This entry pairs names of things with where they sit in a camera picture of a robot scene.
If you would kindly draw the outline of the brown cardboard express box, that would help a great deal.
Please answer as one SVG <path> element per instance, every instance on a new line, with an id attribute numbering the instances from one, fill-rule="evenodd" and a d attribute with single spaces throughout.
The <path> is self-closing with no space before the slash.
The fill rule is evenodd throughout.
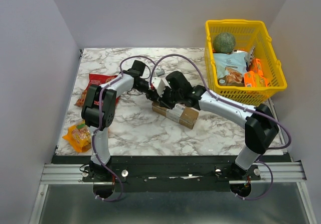
<path id="1" fill-rule="evenodd" d="M 176 104 L 173 109 L 161 107 L 157 102 L 152 103 L 152 110 L 182 126 L 193 129 L 198 119 L 199 112 L 185 107 L 181 104 Z"/>

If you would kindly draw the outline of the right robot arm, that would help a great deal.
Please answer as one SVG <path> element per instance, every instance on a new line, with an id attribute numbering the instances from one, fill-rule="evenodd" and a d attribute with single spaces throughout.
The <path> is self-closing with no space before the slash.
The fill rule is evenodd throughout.
<path id="1" fill-rule="evenodd" d="M 229 175 L 241 180 L 249 174 L 252 164 L 263 155 L 279 132 L 268 106 L 239 104 L 207 90 L 204 86 L 191 86 L 185 76 L 174 71 L 165 79 L 154 77 L 151 88 L 158 94 L 161 107 L 176 104 L 207 111 L 228 119 L 245 131 L 245 147 L 229 169 Z"/>

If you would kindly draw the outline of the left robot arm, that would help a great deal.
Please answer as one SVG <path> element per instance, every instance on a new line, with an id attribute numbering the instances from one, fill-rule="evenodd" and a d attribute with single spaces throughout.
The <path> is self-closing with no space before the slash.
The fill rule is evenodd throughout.
<path id="1" fill-rule="evenodd" d="M 143 93 L 150 101 L 158 99 L 157 92 L 142 77 L 145 68 L 145 63 L 135 60 L 130 69 L 121 72 L 112 81 L 93 84 L 88 88 L 81 117 L 92 135 L 93 154 L 89 166 L 100 181 L 106 181 L 111 176 L 118 179 L 109 167 L 111 155 L 108 146 L 108 130 L 115 117 L 117 99 L 133 89 Z"/>

